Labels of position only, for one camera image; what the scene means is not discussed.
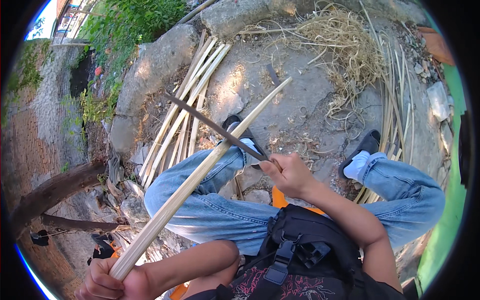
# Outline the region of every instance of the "jeans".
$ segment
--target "jeans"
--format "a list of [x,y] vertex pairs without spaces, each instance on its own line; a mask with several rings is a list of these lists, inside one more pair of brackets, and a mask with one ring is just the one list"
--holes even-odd
[[[210,152],[199,151],[155,179],[145,194],[145,206],[150,216]],[[252,157],[243,150],[230,147],[166,228],[196,243],[231,240],[238,246],[240,254],[256,255],[267,233],[268,218],[275,216],[279,209],[267,204],[229,200],[217,194],[251,161]],[[418,169],[388,160],[384,153],[369,157],[359,179],[384,199],[362,206],[381,221],[393,248],[426,233],[442,215],[445,195],[440,186]]]

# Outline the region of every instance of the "person's right hand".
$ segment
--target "person's right hand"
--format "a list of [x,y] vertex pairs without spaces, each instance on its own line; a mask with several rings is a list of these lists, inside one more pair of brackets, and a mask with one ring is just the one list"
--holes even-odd
[[319,184],[297,152],[287,156],[272,154],[270,160],[276,160],[282,172],[270,161],[260,162],[262,170],[275,182],[276,187],[290,198],[305,199],[306,193],[315,184]]
[[151,287],[142,266],[135,266],[123,282],[108,275],[117,258],[93,259],[82,285],[75,291],[78,300],[151,299]]

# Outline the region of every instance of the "pile of bamboo strips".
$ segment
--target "pile of bamboo strips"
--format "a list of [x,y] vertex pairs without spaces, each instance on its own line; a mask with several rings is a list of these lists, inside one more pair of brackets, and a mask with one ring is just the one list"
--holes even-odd
[[[379,151],[388,151],[386,152],[388,159],[398,161],[400,160],[400,157],[402,157],[401,161],[412,164],[415,136],[415,115],[413,110],[413,93],[410,81],[410,72],[408,71],[408,67],[406,66],[405,53],[402,46],[400,45],[400,49],[402,52],[400,60],[398,52],[396,50],[392,51],[393,46],[389,40],[388,35],[386,35],[385,33],[377,35],[377,33],[373,30],[373,25],[370,17],[368,16],[367,11],[365,10],[365,7],[363,6],[363,3],[361,1],[360,4],[365,12],[367,20],[369,21],[370,27],[372,29],[372,34],[374,35],[374,39],[377,42],[377,46],[382,52],[385,61],[384,73],[382,74],[383,82],[380,86],[381,91],[383,88],[385,94],[384,97],[382,97],[383,122],[382,137],[380,139]],[[407,111],[403,110],[404,87],[406,85],[405,76],[407,76],[408,79],[408,88],[410,94],[410,103],[408,103]],[[402,124],[403,116],[406,116],[405,124]],[[407,159],[405,156],[405,137],[408,133],[409,128],[411,128],[411,143],[409,145],[409,158]],[[380,196],[373,191],[362,187],[354,202],[359,204],[373,203],[378,201],[379,198]]]
[[[210,76],[231,47],[230,44],[217,44],[217,37],[209,37],[205,43],[204,39],[205,30],[202,32],[199,47],[193,57],[187,75],[175,94],[175,97],[183,100],[187,94],[190,93],[187,101],[187,104],[190,106],[192,106],[198,98],[196,105],[198,110],[202,109],[204,106],[204,99]],[[170,106],[162,127],[160,128],[160,131],[148,152],[144,165],[140,170],[139,176],[142,179],[142,185],[145,189],[150,186],[156,173],[158,172],[158,174],[160,174],[163,171],[167,159],[166,152],[172,141],[175,139],[175,135],[177,135],[177,139],[173,146],[173,154],[168,163],[168,168],[171,168],[176,163],[181,162],[194,153],[199,121],[194,119],[192,122],[189,113],[186,111],[178,113],[178,109],[178,106],[175,104]]]

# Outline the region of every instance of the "sandal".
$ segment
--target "sandal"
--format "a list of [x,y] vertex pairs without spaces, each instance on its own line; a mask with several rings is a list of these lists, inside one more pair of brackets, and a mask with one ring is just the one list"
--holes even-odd
[[[227,132],[232,132],[239,124],[242,122],[243,119],[240,115],[238,114],[233,114],[230,115],[223,123],[222,123],[222,128],[225,129]],[[246,129],[240,137],[238,137],[239,140],[241,139],[251,139],[253,141],[253,145],[257,149],[257,151],[265,157],[265,160],[268,159],[267,155],[265,154],[265,151],[259,146],[255,138],[253,137],[252,132],[250,129]],[[254,169],[261,170],[259,165],[252,165]]]
[[379,144],[380,144],[380,133],[378,132],[378,130],[375,130],[375,129],[370,130],[363,137],[363,140],[360,142],[357,149],[355,149],[355,151],[353,151],[353,153],[350,154],[350,156],[346,160],[344,160],[340,164],[340,166],[338,166],[338,175],[340,176],[340,178],[348,179],[345,176],[345,174],[343,173],[343,169],[345,169],[345,167],[348,166],[352,162],[353,157],[355,155],[360,153],[362,150],[365,150],[370,154],[376,153],[376,152],[378,152],[378,145]]

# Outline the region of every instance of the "brick wall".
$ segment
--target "brick wall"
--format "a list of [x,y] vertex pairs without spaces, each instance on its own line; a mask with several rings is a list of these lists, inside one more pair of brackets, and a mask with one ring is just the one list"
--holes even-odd
[[[30,42],[40,44],[42,40]],[[83,48],[58,47],[55,61],[47,61],[44,65],[44,57],[39,55],[36,66],[44,80],[38,90],[26,88],[20,91],[19,108],[9,109],[8,124],[1,130],[1,180],[9,210],[18,204],[21,196],[41,183],[35,178],[44,181],[59,174],[65,162],[75,166],[87,160],[85,154],[78,151],[84,145],[67,141],[62,133],[64,118],[78,115],[79,109],[65,108],[60,104],[60,99],[70,92],[69,63],[76,59],[80,50]],[[33,220],[31,230],[41,229],[48,230],[39,220]],[[80,285],[83,274],[75,271],[56,238],[52,237],[47,247],[36,246],[26,230],[20,243],[42,281],[55,294],[74,299],[73,292]]]

